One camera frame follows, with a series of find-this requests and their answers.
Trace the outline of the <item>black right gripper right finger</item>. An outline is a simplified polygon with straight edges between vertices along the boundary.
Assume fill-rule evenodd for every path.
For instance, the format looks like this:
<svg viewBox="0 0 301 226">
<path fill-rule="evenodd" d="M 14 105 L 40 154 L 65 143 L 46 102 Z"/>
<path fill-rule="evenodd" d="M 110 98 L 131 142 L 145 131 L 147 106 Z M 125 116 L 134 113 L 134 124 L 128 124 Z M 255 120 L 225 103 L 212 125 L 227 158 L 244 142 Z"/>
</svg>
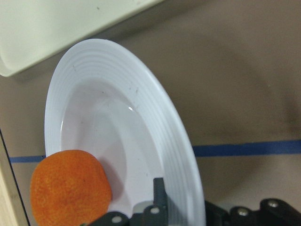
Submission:
<svg viewBox="0 0 301 226">
<path fill-rule="evenodd" d="M 207 226 L 299 226 L 301 213 L 287 202 L 268 198 L 260 202 L 258 210 L 236 206 L 226 210 L 205 202 Z"/>
</svg>

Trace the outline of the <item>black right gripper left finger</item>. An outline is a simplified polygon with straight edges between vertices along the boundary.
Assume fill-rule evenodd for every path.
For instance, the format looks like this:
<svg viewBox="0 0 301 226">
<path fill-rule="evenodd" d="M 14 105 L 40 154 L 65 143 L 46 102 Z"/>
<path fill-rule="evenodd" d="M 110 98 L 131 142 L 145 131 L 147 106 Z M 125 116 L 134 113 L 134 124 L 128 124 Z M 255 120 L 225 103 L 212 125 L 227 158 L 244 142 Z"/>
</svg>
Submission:
<svg viewBox="0 0 301 226">
<path fill-rule="evenodd" d="M 108 212 L 90 226 L 167 226 L 167 194 L 163 178 L 153 179 L 153 204 L 131 218 L 119 211 Z"/>
</svg>

